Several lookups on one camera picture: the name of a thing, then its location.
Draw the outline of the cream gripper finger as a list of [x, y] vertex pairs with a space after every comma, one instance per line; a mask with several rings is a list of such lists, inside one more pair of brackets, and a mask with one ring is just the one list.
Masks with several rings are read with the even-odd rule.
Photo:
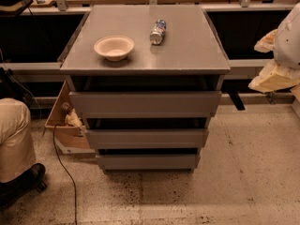
[[300, 83], [300, 69], [284, 67], [271, 59], [248, 85], [262, 93], [290, 88]]
[[268, 53], [274, 50], [277, 29], [274, 29], [262, 37], [254, 46], [254, 50], [260, 53]]

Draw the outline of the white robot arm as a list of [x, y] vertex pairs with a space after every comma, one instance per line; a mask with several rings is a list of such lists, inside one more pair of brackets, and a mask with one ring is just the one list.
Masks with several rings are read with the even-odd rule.
[[277, 29], [255, 44], [254, 50], [272, 52], [274, 58], [250, 82], [250, 89], [267, 93], [300, 83], [300, 3], [293, 7]]

